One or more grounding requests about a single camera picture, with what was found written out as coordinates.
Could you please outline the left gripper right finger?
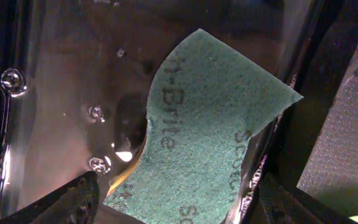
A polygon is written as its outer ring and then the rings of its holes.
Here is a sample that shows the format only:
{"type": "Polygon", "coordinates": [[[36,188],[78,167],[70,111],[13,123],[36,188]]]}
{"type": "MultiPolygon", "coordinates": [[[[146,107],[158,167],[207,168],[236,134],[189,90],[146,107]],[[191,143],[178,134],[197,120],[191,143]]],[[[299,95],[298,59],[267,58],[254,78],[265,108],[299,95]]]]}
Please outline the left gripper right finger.
{"type": "Polygon", "coordinates": [[[260,185],[268,223],[358,223],[358,52],[327,113],[306,96],[293,110],[283,150],[260,185]]]}

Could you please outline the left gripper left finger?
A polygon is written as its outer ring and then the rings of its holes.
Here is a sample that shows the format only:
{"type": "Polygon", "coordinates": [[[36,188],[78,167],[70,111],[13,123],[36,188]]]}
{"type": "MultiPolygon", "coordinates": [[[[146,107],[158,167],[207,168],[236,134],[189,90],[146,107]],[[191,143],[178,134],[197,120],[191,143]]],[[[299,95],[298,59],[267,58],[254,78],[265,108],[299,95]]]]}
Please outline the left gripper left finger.
{"type": "Polygon", "coordinates": [[[88,171],[38,201],[0,219],[0,224],[91,224],[98,205],[98,175],[88,171]]]}

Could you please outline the green yellow sponge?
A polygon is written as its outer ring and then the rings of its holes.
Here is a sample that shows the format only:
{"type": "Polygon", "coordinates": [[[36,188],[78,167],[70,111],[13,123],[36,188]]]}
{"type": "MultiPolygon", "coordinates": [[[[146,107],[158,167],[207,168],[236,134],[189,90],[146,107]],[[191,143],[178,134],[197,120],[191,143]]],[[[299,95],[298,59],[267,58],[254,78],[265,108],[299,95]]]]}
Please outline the green yellow sponge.
{"type": "Polygon", "coordinates": [[[249,141],[301,95],[199,29],[164,60],[142,153],[105,204],[144,223],[239,223],[249,141]]]}

